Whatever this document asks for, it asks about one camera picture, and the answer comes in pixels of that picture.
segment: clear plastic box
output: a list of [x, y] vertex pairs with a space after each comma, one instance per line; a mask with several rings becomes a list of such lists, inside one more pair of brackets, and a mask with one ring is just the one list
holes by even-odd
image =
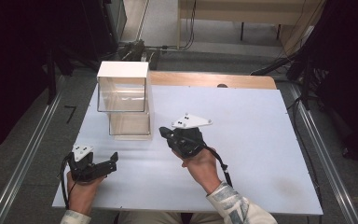
[[146, 62], [102, 62], [98, 111], [109, 117], [117, 140], [152, 139], [153, 102]]

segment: white table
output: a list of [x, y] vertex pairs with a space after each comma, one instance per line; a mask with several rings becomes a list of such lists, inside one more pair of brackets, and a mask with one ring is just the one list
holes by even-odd
[[[321, 215], [282, 96], [277, 90], [153, 86], [152, 141], [115, 141], [94, 92], [76, 139], [94, 146], [94, 162], [118, 152], [117, 171], [101, 184], [94, 207], [123, 210], [214, 212], [205, 192], [160, 137], [160, 126], [185, 112], [213, 121], [201, 127], [218, 150], [234, 188], [274, 214]], [[53, 206], [64, 206], [61, 187]]]

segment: hand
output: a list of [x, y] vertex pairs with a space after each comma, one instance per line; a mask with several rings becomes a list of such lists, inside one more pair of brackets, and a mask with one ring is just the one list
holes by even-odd
[[211, 194], [219, 187], [221, 180], [217, 175], [216, 158], [208, 149], [203, 149], [195, 157], [188, 159], [182, 159], [178, 154], [173, 153], [183, 161], [182, 167], [187, 167], [190, 174], [207, 194]]
[[87, 184], [75, 184], [71, 172], [68, 172], [66, 177], [68, 181], [66, 187], [69, 194], [69, 209], [89, 217], [98, 186], [100, 186], [101, 182], [105, 179], [105, 176], [99, 177]]

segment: gray floor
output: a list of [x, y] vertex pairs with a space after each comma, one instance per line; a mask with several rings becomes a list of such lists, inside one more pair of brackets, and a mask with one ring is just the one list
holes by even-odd
[[[149, 20], [150, 16], [149, 18], [146, 17], [141, 37], [146, 37], [145, 33], [147, 31], [145, 27], [150, 22]], [[252, 42], [252, 46], [277, 48], [276, 43], [273, 42], [273, 30], [268, 25], [264, 26], [264, 29], [266, 31], [263, 35], [258, 38], [256, 38], [256, 35], [253, 37], [254, 42]], [[214, 41], [222, 42], [223, 40], [217, 38]], [[158, 42], [156, 44], [164, 45], [170, 43]], [[219, 44], [216, 45], [216, 48], [218, 49], [222, 46], [225, 45]], [[219, 53], [215, 51], [207, 52], [207, 49], [167, 52], [160, 55], [157, 69], [219, 72], [237, 75], [249, 74], [255, 69], [273, 62], [276, 59], [273, 55], [277, 55], [277, 52], [280, 54], [279, 49], [271, 54], [264, 55], [260, 53], [261, 51], [246, 54], [243, 51], [241, 53], [228, 53], [224, 52], [225, 50], [221, 50]], [[285, 71], [286, 69], [282, 67], [271, 73], [271, 75], [275, 78], [277, 87], [282, 92], [286, 105], [290, 105], [295, 99], [290, 91], [292, 83], [286, 81]], [[51, 207], [59, 185], [59, 180], [56, 176], [59, 173], [62, 158], [71, 150], [72, 144], [76, 140], [82, 119], [89, 106], [92, 91], [95, 88], [95, 76], [96, 73], [87, 67], [78, 67], [72, 77], [65, 78], [65, 85], [61, 89], [61, 100], [54, 115], [51, 117], [49, 126], [46, 128], [40, 144], [37, 146], [34, 159], [10, 206], [4, 223], [58, 223], [61, 220], [64, 210]], [[47, 108], [47, 99], [48, 93], [45, 91], [34, 101], [34, 104], [19, 120], [9, 137], [0, 146], [0, 195], [12, 177], [14, 169], [33, 136], [38, 121]], [[76, 106], [76, 112], [69, 123], [67, 123], [67, 120], [72, 110], [65, 108], [66, 105]], [[310, 102], [310, 108], [318, 130], [358, 212], [358, 161], [344, 159], [341, 156], [344, 146], [339, 140], [337, 130], [331, 119], [326, 113], [319, 110], [316, 103]], [[315, 174], [310, 166], [310, 160], [306, 156], [305, 148], [301, 147], [304, 159], [309, 166], [310, 175], [312, 177], [316, 175], [319, 180], [324, 209], [322, 221], [323, 223], [346, 223], [346, 219], [337, 202], [336, 194], [331, 187], [330, 181], [310, 139], [308, 130], [300, 116], [297, 116], [296, 123], [301, 136], [304, 138], [306, 149], [310, 154], [310, 160], [314, 165]], [[115, 215], [116, 212], [113, 211], [94, 209], [91, 223], [113, 223]], [[276, 214], [274, 216], [280, 223], [307, 223], [306, 217]], [[318, 221], [318, 217], [310, 217], [310, 223], [318, 223]]]

